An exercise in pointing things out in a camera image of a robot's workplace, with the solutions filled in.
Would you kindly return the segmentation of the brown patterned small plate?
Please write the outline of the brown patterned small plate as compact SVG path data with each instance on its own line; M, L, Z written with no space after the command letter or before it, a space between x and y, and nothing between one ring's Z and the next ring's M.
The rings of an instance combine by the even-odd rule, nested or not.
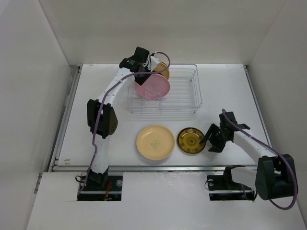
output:
M181 130L177 136L179 148L187 154L198 154L205 148L205 143L200 143L204 134L197 128L187 127Z

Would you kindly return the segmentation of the yellow plate with logo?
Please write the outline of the yellow plate with logo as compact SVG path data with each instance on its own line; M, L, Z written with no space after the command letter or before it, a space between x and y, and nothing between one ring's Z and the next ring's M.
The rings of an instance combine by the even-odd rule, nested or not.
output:
M172 154L175 148L175 138L167 127L151 125L139 132L136 147L144 158L160 161Z

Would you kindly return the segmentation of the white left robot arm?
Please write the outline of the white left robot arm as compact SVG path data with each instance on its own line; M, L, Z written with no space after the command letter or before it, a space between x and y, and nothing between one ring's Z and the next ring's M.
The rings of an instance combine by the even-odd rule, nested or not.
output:
M120 62L117 73L100 97L87 102L87 124L93 135L94 153L84 183L92 185L96 190L102 190L107 186L107 178L104 174L108 170L107 152L104 150L104 144L97 137L106 139L115 132L118 126L114 110L116 99L131 81L142 86L152 74L156 73L154 69L161 60L155 54L145 48L136 47L132 56Z

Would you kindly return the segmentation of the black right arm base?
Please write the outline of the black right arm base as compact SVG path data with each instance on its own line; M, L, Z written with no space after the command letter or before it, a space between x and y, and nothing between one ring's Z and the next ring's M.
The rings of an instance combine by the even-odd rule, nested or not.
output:
M205 188L211 201L255 201L257 192L245 185L227 182L223 175L207 175Z

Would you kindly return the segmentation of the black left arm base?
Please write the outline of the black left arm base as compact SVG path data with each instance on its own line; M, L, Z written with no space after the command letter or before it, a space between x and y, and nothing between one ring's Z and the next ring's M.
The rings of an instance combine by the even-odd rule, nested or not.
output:
M77 195L78 201L121 201L122 175L104 175L102 184L88 180L85 188Z

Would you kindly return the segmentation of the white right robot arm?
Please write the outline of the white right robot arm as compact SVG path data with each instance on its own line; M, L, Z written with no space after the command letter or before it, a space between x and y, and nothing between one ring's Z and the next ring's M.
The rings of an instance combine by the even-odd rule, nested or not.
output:
M220 124L211 124L200 144L211 144L210 152L220 153L227 142L239 146L255 163L256 170L243 165L227 166L222 183L227 189L238 185L249 187L263 200L292 197L296 200L298 184L294 159L280 154L254 136L250 127L239 124L233 112L225 110L219 115Z

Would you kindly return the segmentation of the pink plastic plate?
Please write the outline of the pink plastic plate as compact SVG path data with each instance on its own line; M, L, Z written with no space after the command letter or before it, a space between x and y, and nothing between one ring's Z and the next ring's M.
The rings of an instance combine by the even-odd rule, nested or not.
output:
M134 89L140 97L155 100L169 93L170 82L161 74L152 74L143 85L135 83Z

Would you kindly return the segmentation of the yellow rear plate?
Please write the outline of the yellow rear plate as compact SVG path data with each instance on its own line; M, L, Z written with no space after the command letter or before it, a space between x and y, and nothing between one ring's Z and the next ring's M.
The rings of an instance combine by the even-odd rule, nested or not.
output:
M170 77L169 68L167 68L167 64L163 61L158 64L158 66L153 70L153 72L158 72L160 75L164 76L167 80Z

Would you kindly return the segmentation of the white foam front board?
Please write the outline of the white foam front board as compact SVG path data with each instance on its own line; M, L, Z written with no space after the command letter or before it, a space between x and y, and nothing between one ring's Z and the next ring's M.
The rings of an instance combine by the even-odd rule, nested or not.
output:
M299 207L210 201L202 172L126 172L120 201L78 201L75 172L46 172L30 230L304 230Z

